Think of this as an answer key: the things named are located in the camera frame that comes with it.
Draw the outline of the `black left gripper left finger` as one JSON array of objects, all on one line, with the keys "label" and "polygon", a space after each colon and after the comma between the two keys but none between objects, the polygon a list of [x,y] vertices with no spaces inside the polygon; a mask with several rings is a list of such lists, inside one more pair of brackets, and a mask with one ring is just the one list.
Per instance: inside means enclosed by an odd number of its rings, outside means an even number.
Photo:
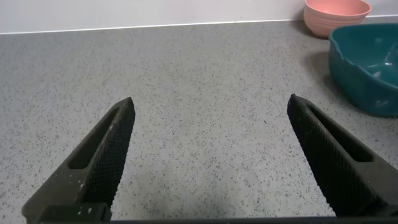
[{"label": "black left gripper left finger", "polygon": [[111,219],[135,121],[134,103],[116,103],[22,207],[29,223]]}]

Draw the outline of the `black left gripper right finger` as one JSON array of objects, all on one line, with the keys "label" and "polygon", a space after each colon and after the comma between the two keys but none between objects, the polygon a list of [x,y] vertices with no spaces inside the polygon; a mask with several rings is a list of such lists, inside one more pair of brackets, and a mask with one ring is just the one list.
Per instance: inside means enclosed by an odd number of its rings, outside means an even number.
[{"label": "black left gripper right finger", "polygon": [[291,95],[287,114],[336,216],[397,216],[396,168],[305,98]]}]

